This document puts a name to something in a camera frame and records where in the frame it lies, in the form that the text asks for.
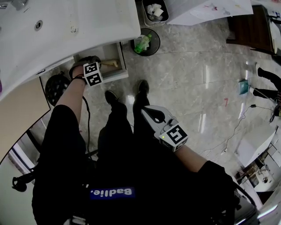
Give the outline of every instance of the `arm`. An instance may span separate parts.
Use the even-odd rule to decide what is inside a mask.
[[[83,74],[77,66],[73,76]],[[71,82],[54,108],[36,166],[32,207],[37,224],[46,224],[50,214],[57,224],[71,217],[79,202],[86,170],[86,145],[79,132],[83,80]]]
[[[191,172],[199,172],[202,166],[207,162],[206,159],[192,151],[186,145],[178,149],[175,154],[184,166]]]
[[[84,74],[83,66],[79,65],[73,70],[73,77]],[[78,123],[80,122],[81,108],[82,108],[82,97],[85,89],[85,82],[80,79],[73,80],[65,93],[58,100],[57,105],[68,106],[75,114]]]

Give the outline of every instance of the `wooden object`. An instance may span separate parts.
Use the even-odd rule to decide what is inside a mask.
[[[257,5],[253,6],[253,11],[253,15],[228,17],[229,29],[235,38],[227,39],[227,44],[245,45],[254,51],[274,55],[267,10]]]
[[[40,78],[14,89],[0,102],[0,161],[21,136],[50,110]]]

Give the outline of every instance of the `blue label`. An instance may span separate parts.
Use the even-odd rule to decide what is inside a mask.
[[[135,198],[135,189],[126,188],[107,188],[107,189],[91,189],[91,200],[110,200],[119,198]]]

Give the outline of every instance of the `drain hole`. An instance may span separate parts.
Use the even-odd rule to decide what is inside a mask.
[[[35,24],[35,30],[38,31],[41,29],[43,25],[43,21],[42,20],[39,20],[36,24]]]

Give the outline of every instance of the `black sleeve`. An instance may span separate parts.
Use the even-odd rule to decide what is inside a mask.
[[[225,173],[223,167],[208,161],[198,172],[199,201],[202,211],[208,212],[210,217],[216,217],[221,212],[227,212],[227,224],[234,223],[234,182]]]
[[[56,106],[51,115],[33,189],[32,207],[37,224],[63,224],[77,204],[85,171],[86,145],[74,112]]]

